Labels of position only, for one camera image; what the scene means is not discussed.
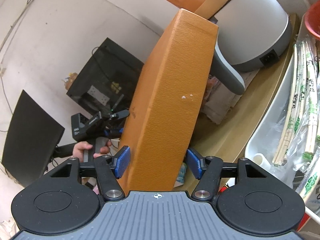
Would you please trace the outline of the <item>person's left hand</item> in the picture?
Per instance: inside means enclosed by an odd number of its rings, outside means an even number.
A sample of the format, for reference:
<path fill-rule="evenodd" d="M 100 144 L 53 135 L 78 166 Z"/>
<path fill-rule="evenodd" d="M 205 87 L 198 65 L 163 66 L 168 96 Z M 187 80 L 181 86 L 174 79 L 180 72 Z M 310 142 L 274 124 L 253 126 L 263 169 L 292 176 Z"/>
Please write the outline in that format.
<path fill-rule="evenodd" d="M 112 143 L 108 140 L 104 147 L 101 147 L 98 153 L 93 154 L 94 158 L 100 157 L 102 155 L 107 155 L 110 153 L 110 146 Z M 72 157 L 78 158 L 81 162 L 84 161 L 84 151 L 90 150 L 93 146 L 86 141 L 78 142 L 73 147 Z"/>

